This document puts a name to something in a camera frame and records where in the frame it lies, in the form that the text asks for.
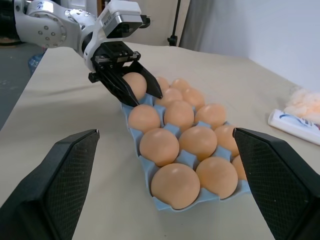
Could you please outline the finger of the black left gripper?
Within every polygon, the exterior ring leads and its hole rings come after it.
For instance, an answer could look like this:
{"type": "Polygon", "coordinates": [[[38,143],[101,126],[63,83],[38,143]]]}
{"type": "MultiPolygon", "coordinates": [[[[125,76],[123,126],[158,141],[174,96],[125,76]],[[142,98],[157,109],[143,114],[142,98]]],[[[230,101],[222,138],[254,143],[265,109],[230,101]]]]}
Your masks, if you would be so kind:
{"type": "Polygon", "coordinates": [[[121,103],[130,107],[139,105],[131,87],[119,74],[112,71],[99,71],[98,76],[100,82],[121,103]]]}
{"type": "Polygon", "coordinates": [[[156,78],[139,62],[133,61],[130,65],[124,67],[124,73],[138,73],[146,80],[146,93],[161,99],[163,93],[156,78]]]}

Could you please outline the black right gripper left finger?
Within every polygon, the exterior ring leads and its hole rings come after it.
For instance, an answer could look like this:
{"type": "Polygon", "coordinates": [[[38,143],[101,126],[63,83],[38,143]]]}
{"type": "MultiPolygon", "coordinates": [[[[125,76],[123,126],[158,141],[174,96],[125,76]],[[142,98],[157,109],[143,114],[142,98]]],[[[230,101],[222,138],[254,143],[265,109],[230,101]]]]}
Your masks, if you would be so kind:
{"type": "Polygon", "coordinates": [[[99,138],[90,129],[53,145],[0,207],[0,240],[72,240],[99,138]]]}

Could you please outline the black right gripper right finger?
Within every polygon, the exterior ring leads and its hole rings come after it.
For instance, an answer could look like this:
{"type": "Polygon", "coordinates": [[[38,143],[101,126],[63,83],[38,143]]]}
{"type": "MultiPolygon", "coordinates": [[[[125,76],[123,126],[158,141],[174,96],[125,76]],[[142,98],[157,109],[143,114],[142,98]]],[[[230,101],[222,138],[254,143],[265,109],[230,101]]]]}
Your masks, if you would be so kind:
{"type": "Polygon", "coordinates": [[[252,196],[275,240],[320,240],[320,175],[284,140],[236,127],[252,196]]]}

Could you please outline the brown egg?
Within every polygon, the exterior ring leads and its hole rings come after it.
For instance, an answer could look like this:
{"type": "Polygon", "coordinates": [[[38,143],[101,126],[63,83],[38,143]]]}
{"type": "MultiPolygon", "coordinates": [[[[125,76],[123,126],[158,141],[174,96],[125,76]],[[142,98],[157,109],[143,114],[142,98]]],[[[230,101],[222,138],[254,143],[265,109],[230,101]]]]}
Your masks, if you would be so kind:
{"type": "Polygon", "coordinates": [[[218,156],[208,157],[196,168],[200,186],[219,196],[221,200],[230,197],[237,188],[238,174],[233,165],[218,156]]]}
{"type": "Polygon", "coordinates": [[[232,160],[232,165],[234,166],[236,172],[237,172],[237,176],[239,180],[244,180],[247,181],[247,176],[246,176],[246,172],[241,160],[241,156],[237,155],[233,160],[232,160]]]}
{"type": "Polygon", "coordinates": [[[209,103],[201,107],[195,114],[194,122],[203,122],[215,130],[227,120],[226,108],[222,104],[209,103]]]}
{"type": "Polygon", "coordinates": [[[155,100],[155,105],[167,107],[174,101],[182,101],[183,96],[182,93],[176,89],[176,88],[168,88],[163,93],[163,96],[161,99],[157,98],[155,100]]]}
{"type": "Polygon", "coordinates": [[[181,94],[183,100],[189,103],[191,106],[195,107],[196,111],[198,111],[205,105],[204,96],[195,88],[186,88],[181,92],[181,94]]]}
{"type": "Polygon", "coordinates": [[[141,104],[132,109],[128,115],[128,127],[147,133],[161,127],[160,116],[150,105],[141,104]]]}
{"type": "Polygon", "coordinates": [[[191,85],[188,83],[188,81],[186,81],[183,78],[177,78],[175,80],[172,81],[171,88],[177,89],[180,92],[185,91],[186,89],[189,89],[191,87],[191,85]]]}
{"type": "Polygon", "coordinates": [[[193,107],[186,101],[176,100],[170,103],[164,113],[164,124],[171,124],[180,129],[180,132],[191,128],[194,124],[193,107]]]}
{"type": "Polygon", "coordinates": [[[182,163],[161,167],[150,184],[151,195],[174,210],[191,205],[200,193],[200,180],[196,172],[182,163]]]}
{"type": "Polygon", "coordinates": [[[217,137],[217,144],[231,152],[233,157],[239,155],[239,149],[237,143],[233,137],[233,131],[235,126],[233,125],[221,125],[217,127],[214,132],[217,137]]]}
{"type": "Polygon", "coordinates": [[[178,139],[180,150],[195,155],[199,162],[209,158],[216,150],[218,140],[215,132],[206,126],[193,126],[178,139]]]}
{"type": "Polygon", "coordinates": [[[165,77],[157,76],[156,80],[160,86],[161,92],[164,93],[167,89],[170,88],[170,84],[165,77]]]}
{"type": "Polygon", "coordinates": [[[146,79],[137,72],[129,72],[122,77],[130,86],[135,98],[141,100],[147,92],[146,79]]]}
{"type": "Polygon", "coordinates": [[[171,164],[179,155],[177,137],[169,130],[155,128],[146,132],[139,143],[140,154],[158,167],[171,164]]]}

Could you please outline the blue egg tray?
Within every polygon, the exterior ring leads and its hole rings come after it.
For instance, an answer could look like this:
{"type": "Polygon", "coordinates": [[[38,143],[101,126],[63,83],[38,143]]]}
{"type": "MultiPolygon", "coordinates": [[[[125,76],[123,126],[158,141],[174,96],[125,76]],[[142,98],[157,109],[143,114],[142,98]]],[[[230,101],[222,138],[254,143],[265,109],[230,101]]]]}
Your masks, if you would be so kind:
{"type": "MultiPolygon", "coordinates": [[[[145,105],[149,105],[157,111],[157,113],[160,117],[161,126],[164,129],[170,131],[177,138],[179,138],[181,136],[180,129],[177,126],[172,125],[170,123],[164,124],[164,115],[165,115],[166,108],[161,105],[155,105],[154,104],[155,98],[153,96],[146,94],[145,97],[142,98],[141,103],[145,104],[145,105]]],[[[143,157],[140,153],[140,141],[141,141],[141,138],[143,137],[144,133],[140,130],[130,128],[130,127],[127,127],[127,129],[133,138],[135,154],[136,154],[136,157],[140,160],[140,163],[141,163],[143,171],[144,171],[145,185],[146,185],[147,190],[149,191],[148,195],[152,196],[152,194],[150,192],[151,182],[152,182],[152,179],[153,179],[155,173],[160,168],[158,166],[156,166],[156,164],[154,162],[143,157]]],[[[234,159],[234,157],[232,156],[232,153],[229,150],[227,150],[219,145],[216,147],[216,150],[214,151],[212,156],[224,158],[229,162],[231,162],[234,159]]],[[[186,166],[189,166],[193,170],[195,170],[198,167],[198,165],[200,164],[200,162],[198,161],[198,159],[195,155],[193,155],[185,150],[183,150],[181,153],[178,154],[178,156],[174,162],[178,163],[178,164],[184,164],[186,166]]],[[[220,197],[218,195],[209,192],[205,188],[201,188],[197,199],[192,204],[190,204],[189,206],[182,208],[182,209],[173,209],[170,205],[162,202],[161,200],[159,200],[158,198],[156,198],[154,196],[152,196],[152,199],[153,199],[154,205],[157,210],[159,210],[159,211],[165,210],[168,212],[177,212],[178,213],[178,212],[184,212],[199,203],[216,202],[216,201],[225,202],[225,201],[228,201],[228,200],[233,199],[235,197],[241,196],[243,194],[250,194],[250,193],[251,193],[251,190],[250,190],[248,182],[246,180],[239,180],[235,191],[229,197],[227,197],[225,199],[220,199],[220,197]]]]}

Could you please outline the beige table cloth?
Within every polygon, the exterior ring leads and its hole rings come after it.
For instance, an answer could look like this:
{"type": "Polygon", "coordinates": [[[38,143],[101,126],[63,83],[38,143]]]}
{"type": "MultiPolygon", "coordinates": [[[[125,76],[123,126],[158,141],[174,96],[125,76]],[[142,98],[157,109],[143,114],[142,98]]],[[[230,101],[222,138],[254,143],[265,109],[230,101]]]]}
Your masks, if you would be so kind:
{"type": "MultiPolygon", "coordinates": [[[[155,76],[187,80],[208,103],[220,103],[237,127],[290,144],[320,174],[320,146],[268,125],[295,84],[240,57],[130,43],[155,76]]],[[[59,140],[98,129],[88,194],[74,240],[273,240],[253,197],[203,202],[183,212],[159,211],[146,188],[118,100],[91,83],[83,59],[49,49],[0,130],[0,206],[59,140]]]]}

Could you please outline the white toothpaste tube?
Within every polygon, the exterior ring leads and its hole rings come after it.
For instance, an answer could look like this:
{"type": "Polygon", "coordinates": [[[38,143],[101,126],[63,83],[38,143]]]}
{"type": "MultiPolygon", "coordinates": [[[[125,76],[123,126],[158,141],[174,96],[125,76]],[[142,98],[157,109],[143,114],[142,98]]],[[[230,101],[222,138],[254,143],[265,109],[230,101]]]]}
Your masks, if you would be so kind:
{"type": "Polygon", "coordinates": [[[270,113],[267,123],[273,128],[320,146],[320,124],[279,109],[270,113]]]}

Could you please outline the black stand pole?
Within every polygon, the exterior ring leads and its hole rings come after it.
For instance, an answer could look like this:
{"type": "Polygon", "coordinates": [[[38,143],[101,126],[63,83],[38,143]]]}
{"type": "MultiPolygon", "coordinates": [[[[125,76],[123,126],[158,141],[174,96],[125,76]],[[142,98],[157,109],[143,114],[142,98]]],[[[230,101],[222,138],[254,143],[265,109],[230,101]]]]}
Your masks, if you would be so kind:
{"type": "Polygon", "coordinates": [[[178,42],[178,36],[176,35],[176,30],[177,30],[180,6],[181,6],[181,0],[177,0],[177,6],[176,6],[176,11],[175,11],[172,34],[171,34],[170,37],[167,38],[169,46],[173,46],[173,47],[176,47],[177,46],[177,42],[178,42]]]}

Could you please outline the blue water bottle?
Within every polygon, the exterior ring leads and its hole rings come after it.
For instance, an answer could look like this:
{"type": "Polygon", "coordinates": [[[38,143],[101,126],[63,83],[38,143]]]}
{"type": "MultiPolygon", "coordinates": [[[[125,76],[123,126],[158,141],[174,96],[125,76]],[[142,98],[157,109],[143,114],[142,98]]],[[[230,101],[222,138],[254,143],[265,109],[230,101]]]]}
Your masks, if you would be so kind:
{"type": "Polygon", "coordinates": [[[39,54],[36,54],[36,55],[33,55],[27,62],[28,64],[28,69],[29,69],[29,72],[30,72],[30,75],[32,76],[35,72],[35,70],[37,69],[40,61],[42,60],[45,52],[47,51],[46,48],[44,48],[42,50],[42,53],[39,53],[39,54]]]}

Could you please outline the grey curtain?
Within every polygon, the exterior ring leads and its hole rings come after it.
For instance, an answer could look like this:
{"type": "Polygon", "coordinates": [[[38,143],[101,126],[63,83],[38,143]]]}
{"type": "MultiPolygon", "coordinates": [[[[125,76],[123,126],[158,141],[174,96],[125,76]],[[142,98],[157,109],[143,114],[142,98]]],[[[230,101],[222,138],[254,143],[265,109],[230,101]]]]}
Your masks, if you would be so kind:
{"type": "Polygon", "coordinates": [[[247,58],[248,0],[190,0],[179,46],[247,58]]]}

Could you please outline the fluffy white peach cloth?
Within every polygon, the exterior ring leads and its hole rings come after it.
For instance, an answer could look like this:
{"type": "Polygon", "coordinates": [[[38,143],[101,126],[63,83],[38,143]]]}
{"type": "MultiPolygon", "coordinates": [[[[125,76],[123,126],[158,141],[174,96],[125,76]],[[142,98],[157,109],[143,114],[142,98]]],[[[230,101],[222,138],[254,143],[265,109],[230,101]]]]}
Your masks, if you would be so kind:
{"type": "Polygon", "coordinates": [[[283,111],[300,118],[320,121],[320,92],[297,89],[291,94],[283,111]]]}

